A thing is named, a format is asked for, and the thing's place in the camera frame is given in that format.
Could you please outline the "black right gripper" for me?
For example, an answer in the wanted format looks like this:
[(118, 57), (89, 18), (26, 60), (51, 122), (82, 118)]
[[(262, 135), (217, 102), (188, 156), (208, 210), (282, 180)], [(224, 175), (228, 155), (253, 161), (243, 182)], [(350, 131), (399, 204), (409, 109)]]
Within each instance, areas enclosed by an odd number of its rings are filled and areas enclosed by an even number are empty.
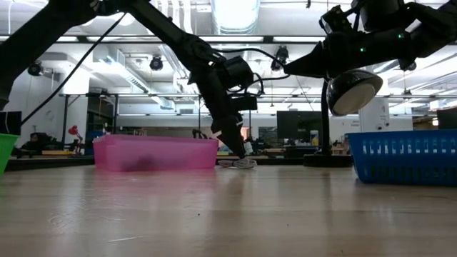
[(325, 78), (394, 59), (410, 59), (411, 35), (402, 29), (372, 33), (334, 32), (311, 53), (283, 68), (285, 74)]

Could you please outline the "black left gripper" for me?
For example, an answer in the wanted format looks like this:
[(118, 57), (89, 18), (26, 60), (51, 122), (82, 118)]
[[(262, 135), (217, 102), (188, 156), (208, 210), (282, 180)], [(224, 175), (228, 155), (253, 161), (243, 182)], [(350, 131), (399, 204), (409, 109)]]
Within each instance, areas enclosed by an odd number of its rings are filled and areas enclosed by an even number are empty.
[(245, 158), (240, 121), (221, 80), (213, 69), (194, 72), (195, 82), (213, 119), (211, 130), (239, 158)]

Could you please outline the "green plastic bin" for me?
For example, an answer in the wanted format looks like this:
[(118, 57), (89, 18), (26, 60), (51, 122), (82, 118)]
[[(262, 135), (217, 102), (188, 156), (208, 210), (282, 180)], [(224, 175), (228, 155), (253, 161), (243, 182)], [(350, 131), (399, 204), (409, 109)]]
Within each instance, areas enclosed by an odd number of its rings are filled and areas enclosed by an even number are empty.
[(4, 173), (11, 152), (19, 136), (0, 133), (0, 175)]

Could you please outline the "blue plastic slotted basket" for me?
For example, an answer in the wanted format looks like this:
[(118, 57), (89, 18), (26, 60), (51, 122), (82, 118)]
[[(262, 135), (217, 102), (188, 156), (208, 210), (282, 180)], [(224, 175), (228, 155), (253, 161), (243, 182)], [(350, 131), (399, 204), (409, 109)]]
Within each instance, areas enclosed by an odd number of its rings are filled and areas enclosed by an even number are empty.
[(363, 183), (457, 186), (457, 129), (347, 135)]

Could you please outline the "person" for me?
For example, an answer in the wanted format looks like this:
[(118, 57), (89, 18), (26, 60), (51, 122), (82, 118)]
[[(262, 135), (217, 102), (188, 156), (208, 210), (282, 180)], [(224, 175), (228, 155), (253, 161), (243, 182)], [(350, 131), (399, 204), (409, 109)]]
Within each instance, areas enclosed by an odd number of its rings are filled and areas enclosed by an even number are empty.
[(22, 147), (22, 150), (27, 151), (42, 151), (46, 146), (48, 136), (46, 133), (31, 133), (30, 139)]

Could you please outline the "black table border rail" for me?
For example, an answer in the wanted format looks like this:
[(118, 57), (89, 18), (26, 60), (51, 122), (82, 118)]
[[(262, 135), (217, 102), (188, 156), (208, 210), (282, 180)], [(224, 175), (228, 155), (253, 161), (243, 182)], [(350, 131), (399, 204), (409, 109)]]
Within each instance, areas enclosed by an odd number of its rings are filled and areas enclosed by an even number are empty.
[[(269, 158), (267, 156), (250, 156), (258, 165), (272, 166), (295, 166), (304, 165), (310, 167), (348, 168), (353, 165), (352, 156), (322, 156), (305, 155), (302, 158)], [(63, 158), (20, 158), (10, 159), (4, 169), (9, 171), (36, 170), (42, 168), (63, 168), (70, 166), (94, 165), (94, 157), (63, 157)]]

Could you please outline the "pink translucent plastic bin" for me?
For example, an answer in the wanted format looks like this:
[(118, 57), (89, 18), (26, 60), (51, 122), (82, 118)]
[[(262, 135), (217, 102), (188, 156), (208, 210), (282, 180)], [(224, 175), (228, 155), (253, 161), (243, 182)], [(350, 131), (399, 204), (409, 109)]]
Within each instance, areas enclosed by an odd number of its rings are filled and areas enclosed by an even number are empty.
[(95, 138), (98, 169), (113, 172), (209, 169), (216, 165), (214, 139), (109, 134)]

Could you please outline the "black computer monitor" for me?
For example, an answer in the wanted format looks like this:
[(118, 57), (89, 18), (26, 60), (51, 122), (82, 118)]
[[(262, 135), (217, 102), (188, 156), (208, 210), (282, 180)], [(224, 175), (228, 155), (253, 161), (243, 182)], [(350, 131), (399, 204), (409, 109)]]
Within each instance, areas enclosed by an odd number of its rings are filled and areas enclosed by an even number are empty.
[(278, 138), (311, 140), (311, 132), (322, 136), (322, 118), (319, 111), (277, 111)]

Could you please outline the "black gooseneck desk lamp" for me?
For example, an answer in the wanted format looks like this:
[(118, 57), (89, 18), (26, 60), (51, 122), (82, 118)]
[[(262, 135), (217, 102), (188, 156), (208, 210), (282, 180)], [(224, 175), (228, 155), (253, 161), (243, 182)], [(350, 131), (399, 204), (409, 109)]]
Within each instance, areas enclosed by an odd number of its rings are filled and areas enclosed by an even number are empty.
[(346, 116), (366, 106), (383, 85), (383, 79), (369, 71), (354, 69), (324, 81), (321, 92), (321, 148), (303, 157), (306, 167), (349, 168), (350, 155), (334, 155), (331, 151), (329, 116)]

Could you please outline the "dark wall screen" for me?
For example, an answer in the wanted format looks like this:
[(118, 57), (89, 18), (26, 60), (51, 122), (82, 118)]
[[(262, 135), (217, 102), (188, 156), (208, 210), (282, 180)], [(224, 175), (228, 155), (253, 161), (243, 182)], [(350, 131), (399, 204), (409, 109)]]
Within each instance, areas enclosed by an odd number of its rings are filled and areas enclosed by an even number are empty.
[(21, 111), (0, 111), (0, 133), (21, 135)]

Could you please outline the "red desk lamp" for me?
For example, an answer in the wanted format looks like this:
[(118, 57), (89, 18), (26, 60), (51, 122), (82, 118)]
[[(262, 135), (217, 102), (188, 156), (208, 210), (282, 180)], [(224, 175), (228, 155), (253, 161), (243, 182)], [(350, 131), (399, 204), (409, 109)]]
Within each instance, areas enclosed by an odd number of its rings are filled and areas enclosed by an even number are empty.
[(69, 134), (71, 134), (72, 136), (75, 136), (77, 137), (77, 139), (79, 140), (79, 143), (81, 143), (83, 141), (83, 138), (81, 136), (81, 134), (79, 133), (79, 129), (78, 129), (78, 126), (77, 125), (74, 125), (72, 126), (69, 130), (68, 130)]

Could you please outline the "black metal shelf rack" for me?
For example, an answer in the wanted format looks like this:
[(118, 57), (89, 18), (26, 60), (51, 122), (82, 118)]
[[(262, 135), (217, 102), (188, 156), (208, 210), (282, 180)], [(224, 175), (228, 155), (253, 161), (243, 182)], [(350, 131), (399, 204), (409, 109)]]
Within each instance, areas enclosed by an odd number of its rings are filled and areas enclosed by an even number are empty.
[(118, 94), (61, 94), (64, 99), (64, 117), (61, 142), (70, 144), (78, 140), (68, 130), (77, 125), (86, 148), (93, 140), (106, 133), (116, 133), (120, 97)]

